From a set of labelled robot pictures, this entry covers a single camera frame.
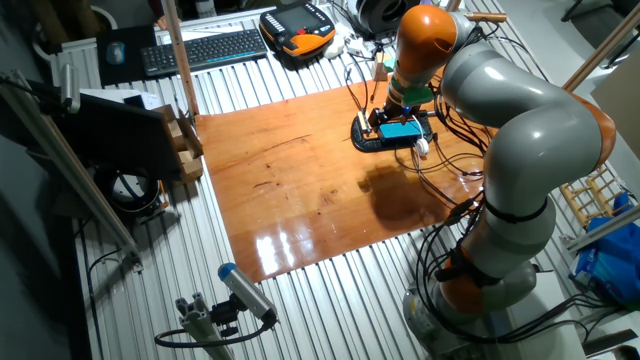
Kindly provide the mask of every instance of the glossy wooden surface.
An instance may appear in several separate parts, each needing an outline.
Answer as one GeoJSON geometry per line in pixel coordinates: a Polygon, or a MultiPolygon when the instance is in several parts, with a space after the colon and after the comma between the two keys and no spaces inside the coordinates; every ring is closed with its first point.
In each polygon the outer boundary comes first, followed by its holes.
{"type": "MultiPolygon", "coordinates": [[[[376,106],[386,96],[386,84],[378,87],[376,106]]],[[[363,84],[352,88],[364,98],[363,84]]],[[[448,213],[414,172],[398,165],[393,151],[365,154],[353,147],[356,111],[343,87],[197,119],[235,261],[253,281],[433,224],[448,213]]],[[[436,118],[431,125],[447,156],[477,153],[436,118]]],[[[431,145],[422,168],[441,162],[431,145]]],[[[398,155],[412,166],[408,149],[398,155]]],[[[455,164],[482,169],[480,158],[455,164]]],[[[481,186],[443,166],[426,175],[458,202],[481,186]]]]}

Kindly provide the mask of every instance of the metal pole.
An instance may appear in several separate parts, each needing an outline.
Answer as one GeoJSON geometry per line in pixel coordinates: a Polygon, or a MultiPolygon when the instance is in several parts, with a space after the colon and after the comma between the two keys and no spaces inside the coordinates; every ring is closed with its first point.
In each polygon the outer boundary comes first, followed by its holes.
{"type": "MultiPolygon", "coordinates": [[[[11,80],[30,88],[19,72],[11,74],[11,80]]],[[[43,115],[32,96],[23,90],[8,85],[0,86],[0,95],[5,98],[38,144],[51,157],[56,167],[78,192],[100,224],[114,236],[125,252],[133,253],[139,257],[138,247],[131,234],[102,196],[53,120],[49,116],[43,115]]]]}
{"type": "Polygon", "coordinates": [[[598,241],[603,237],[611,234],[612,232],[620,229],[623,226],[631,224],[632,222],[640,218],[640,205],[625,211],[624,213],[614,217],[613,219],[602,224],[600,227],[589,231],[588,233],[580,236],[579,238],[571,241],[567,245],[567,250],[570,252],[578,251],[592,242],[598,241]]]}
{"type": "Polygon", "coordinates": [[[460,7],[460,3],[461,2],[462,2],[462,0],[449,0],[449,3],[447,4],[446,10],[448,12],[458,11],[458,8],[460,7]]]}
{"type": "Polygon", "coordinates": [[[196,101],[196,93],[193,90],[193,83],[191,82],[191,70],[189,69],[187,51],[184,48],[182,33],[180,32],[176,2],[174,0],[162,0],[162,10],[167,20],[167,30],[169,30],[169,35],[171,36],[173,53],[176,56],[176,63],[178,64],[178,72],[180,72],[180,77],[182,78],[184,93],[187,95],[189,116],[195,117],[200,112],[198,110],[198,102],[196,101]]]}
{"type": "Polygon", "coordinates": [[[611,35],[609,35],[609,37],[607,37],[607,39],[598,46],[587,61],[585,61],[578,71],[576,71],[575,74],[567,80],[562,88],[568,92],[573,92],[580,84],[582,84],[584,79],[591,74],[593,69],[595,69],[596,66],[598,66],[598,64],[600,64],[600,62],[611,52],[611,50],[613,50],[620,40],[622,40],[625,35],[636,27],[638,22],[640,22],[640,3],[638,3],[629,15],[624,18],[622,23],[613,30],[611,35]]]}

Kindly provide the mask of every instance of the keyboard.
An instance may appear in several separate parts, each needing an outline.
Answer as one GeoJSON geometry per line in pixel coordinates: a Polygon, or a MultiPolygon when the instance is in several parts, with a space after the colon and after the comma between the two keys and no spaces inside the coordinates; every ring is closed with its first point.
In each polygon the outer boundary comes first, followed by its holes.
{"type": "MultiPolygon", "coordinates": [[[[258,59],[267,54],[267,48],[256,29],[189,40],[184,42],[184,47],[189,67],[194,71],[258,59]]],[[[140,52],[147,76],[178,72],[171,44],[143,48],[140,52]]]]}

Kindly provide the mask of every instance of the white cable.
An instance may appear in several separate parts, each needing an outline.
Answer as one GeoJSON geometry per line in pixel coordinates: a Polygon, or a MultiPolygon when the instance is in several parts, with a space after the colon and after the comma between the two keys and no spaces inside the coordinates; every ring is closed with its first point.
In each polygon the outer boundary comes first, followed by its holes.
{"type": "Polygon", "coordinates": [[[420,138],[416,140],[415,143],[416,153],[418,153],[418,159],[420,159],[421,157],[426,156],[429,153],[429,143],[427,142],[427,140],[425,140],[424,129],[422,128],[422,124],[420,124],[418,119],[416,119],[415,115],[413,115],[413,120],[418,124],[418,127],[420,128],[420,138]]]}

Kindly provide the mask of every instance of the blue bag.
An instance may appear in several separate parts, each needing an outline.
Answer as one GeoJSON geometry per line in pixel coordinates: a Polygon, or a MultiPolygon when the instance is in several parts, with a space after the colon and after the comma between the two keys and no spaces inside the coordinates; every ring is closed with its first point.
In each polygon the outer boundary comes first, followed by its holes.
{"type": "MultiPolygon", "coordinates": [[[[615,199],[614,209],[627,203],[628,194],[622,194],[615,199]]],[[[594,218],[587,231],[609,220],[594,218]]],[[[571,265],[569,278],[590,290],[607,293],[629,310],[639,310],[640,228],[631,223],[582,249],[571,265]]]]}

